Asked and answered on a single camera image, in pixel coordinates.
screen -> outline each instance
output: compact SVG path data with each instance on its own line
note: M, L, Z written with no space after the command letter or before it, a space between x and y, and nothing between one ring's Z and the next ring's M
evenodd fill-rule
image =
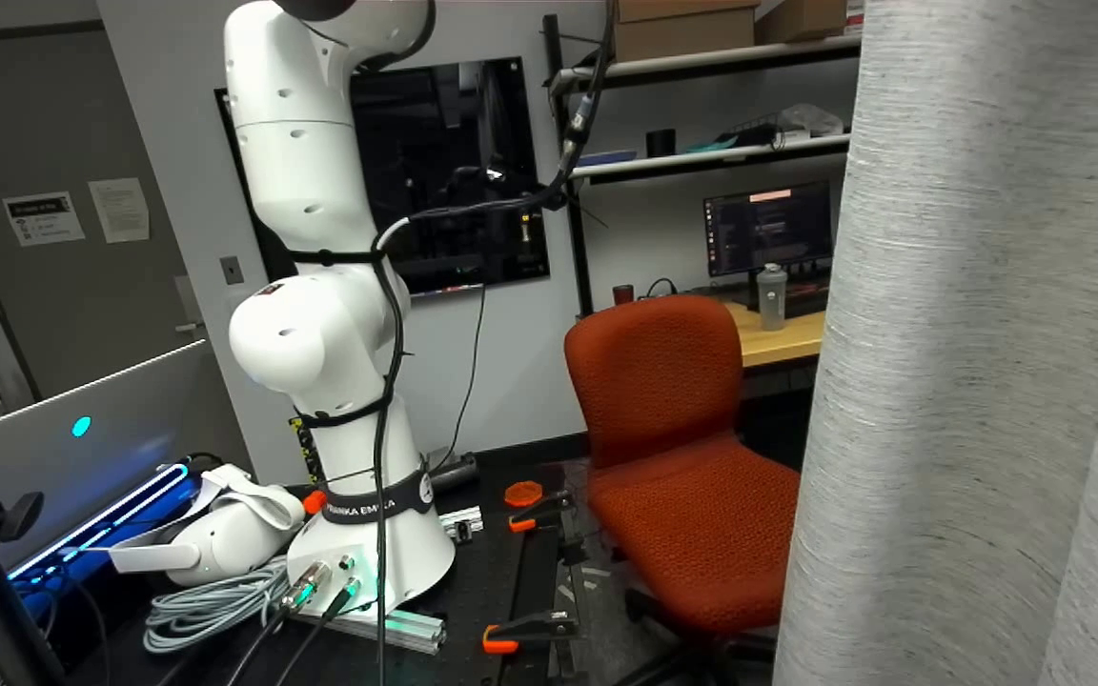
M527 77L518 59L355 77L352 105L365 197L377 231L431 205L464 205L537 191ZM293 276L281 242L258 223L257 242L270 280ZM411 293L551 276L542 214L425 223L406 231L391 243L391 256Z
M779 265L792 283L828 280L828 184L767 187L703 204L710 280Z

gray curtain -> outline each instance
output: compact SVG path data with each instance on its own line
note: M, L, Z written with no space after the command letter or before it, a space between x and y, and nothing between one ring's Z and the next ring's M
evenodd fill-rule
M779 686L1098 686L1098 4L874 0Z

computer monitor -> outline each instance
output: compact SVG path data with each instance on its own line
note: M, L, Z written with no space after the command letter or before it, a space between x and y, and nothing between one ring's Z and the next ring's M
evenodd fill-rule
M828 283L828 184L763 187L703 204L710 280L757 276L779 265L790 283Z
M230 413L211 342L108 373L0 420L0 504L41 491L46 509L26 538L0 544L3 572L50 567L63 544L82 543L82 575L102 567L110 532L178 486L162 472L191 449L239 457L243 438Z
M352 77L352 105L377 231L431 205L524 197L542 187L518 59ZM253 223L269 280L293 276L281 242L257 214ZM411 293L551 280L542 209L420 223L391 256Z

teal light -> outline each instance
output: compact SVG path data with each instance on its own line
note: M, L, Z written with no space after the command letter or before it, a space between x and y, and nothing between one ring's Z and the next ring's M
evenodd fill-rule
M82 416L78 424L70 424L70 436L82 444L82 438L89 438L91 436L91 416Z

chair seat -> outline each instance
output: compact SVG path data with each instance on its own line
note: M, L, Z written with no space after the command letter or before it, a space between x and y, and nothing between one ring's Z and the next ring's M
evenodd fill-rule
M683 629L726 641L779 627L792 471L726 436L590 471L586 504Z

